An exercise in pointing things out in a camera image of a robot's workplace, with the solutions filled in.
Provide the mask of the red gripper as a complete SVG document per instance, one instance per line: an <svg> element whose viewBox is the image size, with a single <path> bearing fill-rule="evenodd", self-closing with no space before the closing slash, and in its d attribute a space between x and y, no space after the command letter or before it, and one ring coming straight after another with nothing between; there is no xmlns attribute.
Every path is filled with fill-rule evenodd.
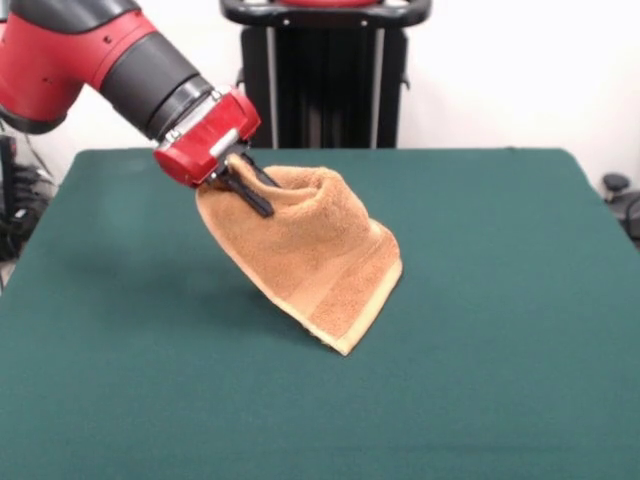
<svg viewBox="0 0 640 480"><path fill-rule="evenodd" d="M213 92L174 125L155 148L160 168L181 185L196 188L224 170L226 156L244 151L261 120L242 92ZM280 185L247 153L243 160L265 185ZM271 203L252 190L237 172L228 170L224 183L263 218L271 217Z"/></svg>

